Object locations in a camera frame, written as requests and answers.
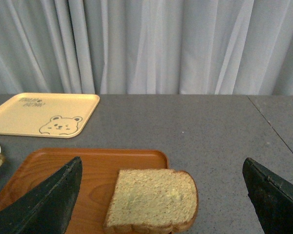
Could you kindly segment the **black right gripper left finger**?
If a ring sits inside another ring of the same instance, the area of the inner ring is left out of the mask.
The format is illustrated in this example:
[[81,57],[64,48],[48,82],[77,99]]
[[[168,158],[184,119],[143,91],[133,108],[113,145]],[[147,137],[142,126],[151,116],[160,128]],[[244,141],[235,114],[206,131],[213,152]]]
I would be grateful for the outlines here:
[[0,234],[63,234],[80,191],[82,160],[73,158],[0,211]]

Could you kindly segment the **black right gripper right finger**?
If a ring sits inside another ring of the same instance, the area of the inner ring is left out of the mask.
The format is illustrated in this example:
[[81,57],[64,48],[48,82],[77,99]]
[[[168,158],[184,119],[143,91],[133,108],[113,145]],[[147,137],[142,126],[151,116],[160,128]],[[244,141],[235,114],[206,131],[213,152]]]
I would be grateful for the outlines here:
[[293,234],[293,184],[249,157],[242,173],[264,233]]

